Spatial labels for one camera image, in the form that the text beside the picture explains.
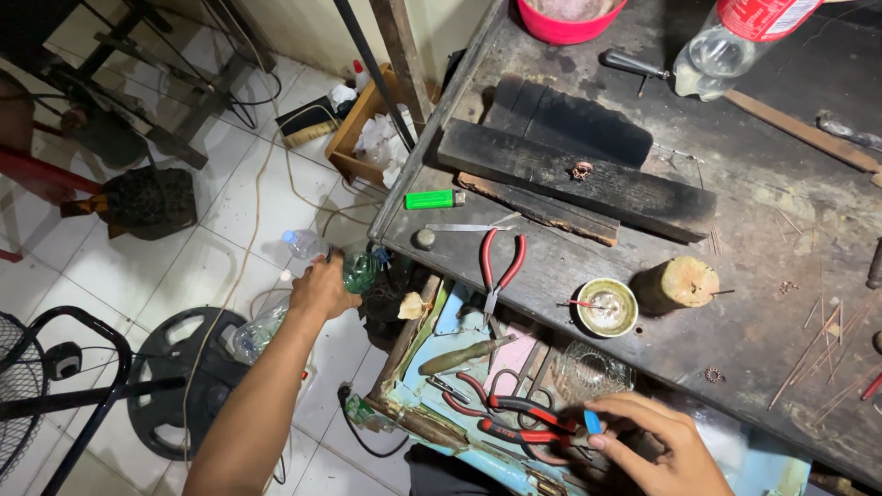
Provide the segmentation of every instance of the screwdriver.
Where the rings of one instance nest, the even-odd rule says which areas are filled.
[[[509,334],[496,340],[477,342],[468,348],[448,351],[447,353],[442,353],[437,357],[427,360],[426,363],[420,365],[418,372],[420,375],[441,373],[450,370],[457,365],[464,364],[472,358],[489,355],[499,347],[505,346],[510,342],[515,342],[516,340],[517,336],[515,334]]]
[[[637,92],[637,98],[643,96],[643,85],[647,83],[647,78],[667,79],[670,72],[665,71],[661,67],[654,67],[648,62],[643,62],[637,58],[624,53],[622,50],[608,49],[601,53],[601,64],[620,71],[633,72],[643,76],[640,82],[640,90]]]

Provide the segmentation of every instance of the blue plastic piece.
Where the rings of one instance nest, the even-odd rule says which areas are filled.
[[[589,434],[603,434],[601,419],[591,410],[585,410],[585,427],[588,428]]]

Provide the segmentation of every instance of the workbench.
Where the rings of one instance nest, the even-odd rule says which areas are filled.
[[[562,92],[596,100],[650,131],[655,147],[642,170],[704,187],[719,195],[716,225],[721,250],[710,240],[674,241],[622,227],[618,243],[606,247],[520,218],[499,233],[493,263],[507,267],[514,236],[527,236],[527,258],[499,302],[560,333],[577,337],[742,422],[770,432],[810,457],[882,490],[882,417],[855,392],[816,424],[816,413],[882,358],[871,335],[882,316],[871,312],[847,339],[833,384],[827,364],[787,388],[766,410],[806,346],[818,333],[835,298],[845,320],[867,297],[867,269],[882,233],[882,191],[869,175],[790,137],[724,100],[681,98],[673,82],[649,80],[636,94],[640,76],[597,63],[607,48],[624,49],[654,64],[671,66],[676,53],[698,32],[713,3],[673,0],[629,2],[595,40],[551,47],[527,34],[516,2],[493,0],[452,82],[402,170],[369,237],[441,274],[482,289],[478,263],[482,233],[437,233],[431,252],[417,250],[414,233],[427,223],[491,223],[510,209],[467,193],[464,207],[405,210],[408,192],[449,189],[456,171],[437,165],[433,152],[452,118],[480,123],[500,77],[514,73]],[[882,129],[882,55],[879,32],[835,20],[808,42],[828,19],[812,17],[751,69],[738,90],[804,122],[820,109],[847,118],[857,129]],[[783,221],[780,209],[801,231]],[[775,216],[787,242],[782,239]],[[698,309],[660,318],[640,316],[629,334],[602,340],[584,333],[564,302],[585,282],[611,277],[628,282],[641,270],[677,255],[703,259],[720,275],[717,297]],[[781,291],[783,282],[798,289]],[[803,324],[823,290],[824,311]],[[810,362],[825,348],[816,346]],[[832,365],[841,355],[833,355]],[[708,367],[726,380],[705,379]]]

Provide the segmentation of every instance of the red plastic basin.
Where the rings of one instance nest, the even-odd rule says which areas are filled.
[[[580,22],[552,19],[529,6],[525,0],[518,0],[518,6],[520,7],[520,17],[524,19],[527,31],[535,38],[545,41],[549,45],[575,45],[596,38],[600,33],[603,33],[603,30],[622,10],[625,1],[622,0],[622,3],[615,9],[599,18]]]

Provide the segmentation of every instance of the wooden handle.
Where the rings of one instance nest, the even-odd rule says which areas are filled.
[[[723,94],[723,97],[745,112],[759,117],[787,134],[799,138],[818,150],[826,152],[864,172],[882,172],[882,166],[878,162],[869,155],[862,154],[852,148],[845,139],[836,138],[819,129],[815,129],[735,90],[728,90]]]

